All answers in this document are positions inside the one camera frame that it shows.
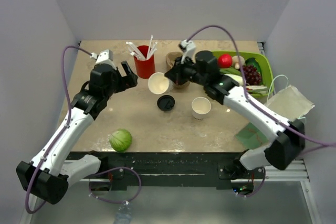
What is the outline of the black plastic cup lid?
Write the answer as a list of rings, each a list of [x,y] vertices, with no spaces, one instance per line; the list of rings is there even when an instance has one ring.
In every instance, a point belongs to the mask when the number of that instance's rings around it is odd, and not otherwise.
[[[163,111],[171,111],[175,106],[175,99],[171,95],[162,95],[157,100],[157,107]]]

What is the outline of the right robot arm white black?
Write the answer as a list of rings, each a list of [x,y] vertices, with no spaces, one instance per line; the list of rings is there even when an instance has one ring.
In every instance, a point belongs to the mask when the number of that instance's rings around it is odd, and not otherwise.
[[[212,52],[199,51],[195,61],[176,58],[165,76],[174,84],[190,81],[201,85],[208,97],[245,117],[268,139],[268,145],[245,150],[224,167],[231,177],[246,178],[253,169],[269,165],[285,170],[305,148],[304,124],[298,119],[290,121],[254,99],[237,81],[221,73]]]

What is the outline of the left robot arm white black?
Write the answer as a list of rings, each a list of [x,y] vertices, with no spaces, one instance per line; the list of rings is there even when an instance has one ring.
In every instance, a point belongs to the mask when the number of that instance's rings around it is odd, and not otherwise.
[[[76,161],[70,170],[63,165],[82,133],[107,107],[111,96],[137,86],[138,77],[128,63],[123,61],[121,66],[125,76],[109,63],[96,64],[90,79],[74,96],[63,124],[30,162],[21,161],[17,165],[19,181],[28,194],[54,205],[77,181],[91,174],[97,178],[108,174],[109,165],[92,155]]]

